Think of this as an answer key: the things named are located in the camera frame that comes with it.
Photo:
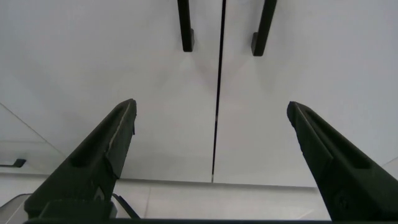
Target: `door handle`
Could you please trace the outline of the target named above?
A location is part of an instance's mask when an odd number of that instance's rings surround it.
[[[25,164],[25,159],[17,159],[13,165],[1,165],[0,167],[8,167],[8,168],[21,168]]]
[[[260,57],[264,53],[269,29],[271,28],[272,17],[274,17],[276,2],[277,0],[264,0],[259,31],[253,33],[253,38],[251,40],[251,52],[253,56]]]
[[[178,15],[180,16],[180,29],[182,39],[182,49],[184,52],[193,50],[193,29],[191,28],[191,18],[189,13],[189,0],[177,0]]]

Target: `white cabinet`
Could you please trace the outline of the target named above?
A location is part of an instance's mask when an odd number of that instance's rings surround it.
[[[221,0],[2,1],[0,102],[69,155],[119,102],[137,101],[122,177],[211,181]]]
[[[9,167],[17,159],[25,162],[20,167]],[[62,153],[0,105],[0,173],[51,174],[64,159]]]
[[[262,0],[228,0],[217,183],[315,186],[287,119],[311,107],[379,165],[398,156],[398,1],[278,1],[262,57]]]
[[[0,141],[45,142],[3,105],[0,105]]]

